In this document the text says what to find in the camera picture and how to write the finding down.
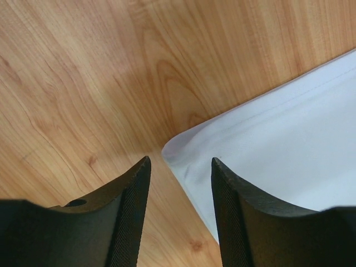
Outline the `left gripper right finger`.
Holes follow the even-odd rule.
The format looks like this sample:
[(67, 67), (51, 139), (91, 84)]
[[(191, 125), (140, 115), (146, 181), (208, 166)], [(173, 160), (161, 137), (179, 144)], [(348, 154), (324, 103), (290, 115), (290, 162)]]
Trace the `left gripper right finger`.
[(354, 266), (355, 207), (309, 210), (211, 162), (223, 266)]

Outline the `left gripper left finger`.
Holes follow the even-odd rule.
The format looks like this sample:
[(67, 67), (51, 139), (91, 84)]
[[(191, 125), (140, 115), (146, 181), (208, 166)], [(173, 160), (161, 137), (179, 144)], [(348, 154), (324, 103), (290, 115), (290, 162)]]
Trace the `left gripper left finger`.
[(1, 201), (2, 266), (136, 266), (151, 177), (143, 157), (65, 206)]

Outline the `white t shirt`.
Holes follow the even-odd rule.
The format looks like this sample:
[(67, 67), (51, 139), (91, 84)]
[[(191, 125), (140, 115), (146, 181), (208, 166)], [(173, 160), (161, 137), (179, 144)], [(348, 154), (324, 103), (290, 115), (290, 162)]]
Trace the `white t shirt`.
[(294, 205), (355, 205), (355, 51), (178, 134), (162, 156), (213, 237), (215, 157)]

